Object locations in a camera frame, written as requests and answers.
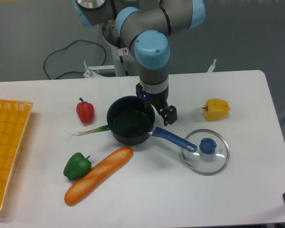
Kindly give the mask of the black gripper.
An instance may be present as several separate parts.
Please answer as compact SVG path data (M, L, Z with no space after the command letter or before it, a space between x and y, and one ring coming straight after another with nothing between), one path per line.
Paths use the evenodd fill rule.
M144 102L144 104L139 105L137 116L139 118L147 118L148 106L152 105L157 110L158 114L163 119L164 125L172 125L177 121L177 109L173 105L168 105L167 99L169 95L169 87L160 93L152 94L143 90L143 86L138 83L136 85L136 95Z

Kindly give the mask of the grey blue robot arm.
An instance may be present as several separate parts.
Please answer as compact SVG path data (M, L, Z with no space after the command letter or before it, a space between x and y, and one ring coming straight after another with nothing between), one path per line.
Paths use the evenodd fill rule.
M170 48L167 37L203 23L206 10L201 0L161 0L155 9L142 12L137 0L75 0L84 24L114 20L118 37L131 52L140 82L136 95L152 105L164 125L177 120L177 109L168 105Z

